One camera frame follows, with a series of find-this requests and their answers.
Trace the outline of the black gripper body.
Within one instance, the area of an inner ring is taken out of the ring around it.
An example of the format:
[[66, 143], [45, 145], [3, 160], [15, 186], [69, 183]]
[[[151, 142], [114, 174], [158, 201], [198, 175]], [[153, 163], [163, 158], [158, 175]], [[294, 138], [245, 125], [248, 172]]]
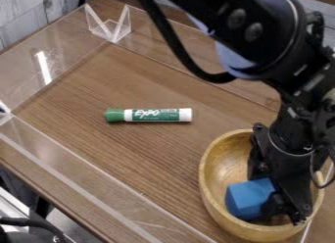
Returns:
[[273, 181], [276, 192], [285, 196], [301, 212], [301, 224], [313, 214], [310, 185], [325, 189], [335, 182], [335, 173], [329, 181], [317, 179], [317, 172], [326, 161], [335, 163], [335, 148], [330, 144], [316, 144], [296, 151], [292, 144], [276, 141], [276, 135], [264, 123], [254, 125], [250, 142], [252, 148], [260, 147], [270, 165], [268, 177]]

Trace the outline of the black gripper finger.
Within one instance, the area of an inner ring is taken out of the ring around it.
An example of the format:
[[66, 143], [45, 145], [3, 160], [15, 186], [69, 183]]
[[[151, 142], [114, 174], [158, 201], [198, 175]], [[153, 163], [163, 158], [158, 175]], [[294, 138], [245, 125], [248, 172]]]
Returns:
[[269, 173], [270, 165], [265, 161], [260, 147], [254, 146], [248, 160], [248, 179], [254, 180], [268, 177]]
[[270, 219], [280, 215], [286, 215], [293, 224], [301, 222], [301, 212], [296, 208], [294, 204], [285, 198], [285, 196], [274, 192], [265, 204], [261, 206], [262, 216]]

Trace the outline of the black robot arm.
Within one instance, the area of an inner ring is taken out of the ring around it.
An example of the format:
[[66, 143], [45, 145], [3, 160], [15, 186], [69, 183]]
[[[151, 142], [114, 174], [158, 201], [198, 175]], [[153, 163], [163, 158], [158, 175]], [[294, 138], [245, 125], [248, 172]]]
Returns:
[[258, 123], [248, 161], [250, 181], [273, 190], [242, 219], [285, 214], [293, 223], [313, 213], [314, 173], [335, 158], [335, 53], [324, 44], [325, 20], [300, 0], [169, 0], [217, 41], [229, 73], [206, 80], [260, 80], [282, 98], [278, 117]]

